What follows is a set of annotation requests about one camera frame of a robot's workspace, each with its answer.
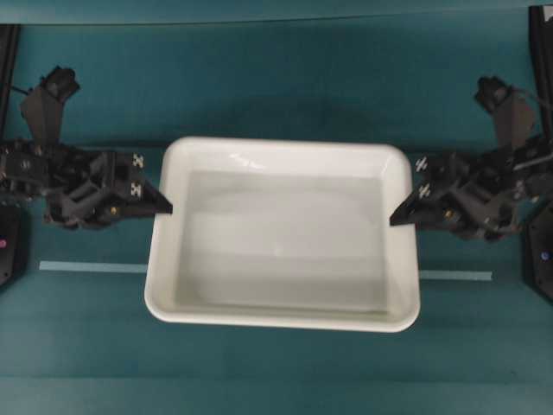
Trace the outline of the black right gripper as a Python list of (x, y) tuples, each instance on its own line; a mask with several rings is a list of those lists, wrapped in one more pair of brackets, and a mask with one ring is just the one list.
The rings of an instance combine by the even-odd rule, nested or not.
[(461, 239), (496, 241), (520, 231), (514, 160), (508, 150), (476, 155), (448, 152), (420, 155), (416, 173), (425, 182), (394, 210), (392, 227), (415, 225)]

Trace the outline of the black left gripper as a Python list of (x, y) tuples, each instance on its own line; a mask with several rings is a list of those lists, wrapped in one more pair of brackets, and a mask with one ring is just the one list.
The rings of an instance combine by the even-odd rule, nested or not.
[(66, 229), (101, 229), (133, 216), (172, 214), (173, 205), (142, 173), (144, 155), (114, 150), (49, 149), (44, 220)]

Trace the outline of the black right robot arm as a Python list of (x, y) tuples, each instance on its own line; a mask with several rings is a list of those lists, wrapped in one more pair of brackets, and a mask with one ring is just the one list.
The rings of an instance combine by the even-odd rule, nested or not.
[(517, 149), (426, 155), (415, 167), (423, 179), (391, 214), (393, 227), (496, 241), (519, 232), (519, 203), (552, 196), (552, 141), (543, 136)]

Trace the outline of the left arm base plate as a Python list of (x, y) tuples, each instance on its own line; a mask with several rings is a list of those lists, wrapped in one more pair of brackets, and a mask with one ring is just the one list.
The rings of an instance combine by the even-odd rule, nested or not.
[(21, 207), (1, 206), (1, 292), (25, 273), (31, 234), (29, 214)]

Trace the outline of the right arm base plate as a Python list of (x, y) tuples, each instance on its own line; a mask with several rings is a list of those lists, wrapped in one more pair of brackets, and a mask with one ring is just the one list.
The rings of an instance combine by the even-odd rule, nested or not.
[(552, 201), (539, 205), (524, 220), (523, 280), (552, 304)]

